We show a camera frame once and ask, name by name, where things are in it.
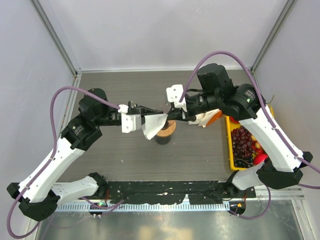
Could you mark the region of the white paper sheet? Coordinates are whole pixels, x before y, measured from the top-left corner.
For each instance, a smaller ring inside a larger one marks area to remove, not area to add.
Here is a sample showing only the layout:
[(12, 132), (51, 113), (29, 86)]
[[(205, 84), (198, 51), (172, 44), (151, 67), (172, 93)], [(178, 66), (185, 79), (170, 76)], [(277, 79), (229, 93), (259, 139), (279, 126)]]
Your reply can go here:
[(165, 126), (167, 118), (166, 113), (146, 115), (141, 126), (144, 137), (151, 140)]

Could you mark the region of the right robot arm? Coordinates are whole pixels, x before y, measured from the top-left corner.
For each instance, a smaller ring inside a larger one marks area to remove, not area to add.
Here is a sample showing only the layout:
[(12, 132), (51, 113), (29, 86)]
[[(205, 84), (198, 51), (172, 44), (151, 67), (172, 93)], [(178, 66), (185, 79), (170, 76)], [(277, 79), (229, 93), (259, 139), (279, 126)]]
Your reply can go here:
[(266, 185), (279, 190), (298, 185), (303, 177), (301, 169), (313, 156), (289, 140), (265, 100), (258, 99), (257, 90), (251, 84), (235, 86), (225, 67), (216, 63), (201, 67), (196, 76), (201, 89), (195, 95), (182, 96), (181, 84), (166, 89), (166, 98), (171, 104), (168, 119), (195, 121), (198, 114), (220, 110), (244, 126), (267, 154), (258, 165), (233, 173), (226, 185), (227, 193), (238, 197), (253, 186)]

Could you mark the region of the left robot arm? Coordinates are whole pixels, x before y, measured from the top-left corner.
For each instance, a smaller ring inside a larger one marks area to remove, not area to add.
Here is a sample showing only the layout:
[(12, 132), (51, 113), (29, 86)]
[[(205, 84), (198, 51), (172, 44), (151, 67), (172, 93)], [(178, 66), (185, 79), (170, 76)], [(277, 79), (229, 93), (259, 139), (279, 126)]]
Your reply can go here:
[(123, 133), (142, 130), (146, 139), (152, 139), (165, 125), (167, 114), (161, 110), (129, 102), (127, 105), (111, 104), (100, 88), (85, 91), (79, 101), (79, 114), (71, 119), (60, 136), (54, 136), (52, 151), (20, 183), (10, 183), (7, 191), (19, 202), (23, 215), (37, 222), (47, 219), (55, 210), (68, 202), (82, 197), (93, 196), (102, 199), (108, 190), (108, 183), (94, 172), (81, 180), (66, 186), (54, 184), (65, 170), (101, 136), (101, 126), (120, 126)]

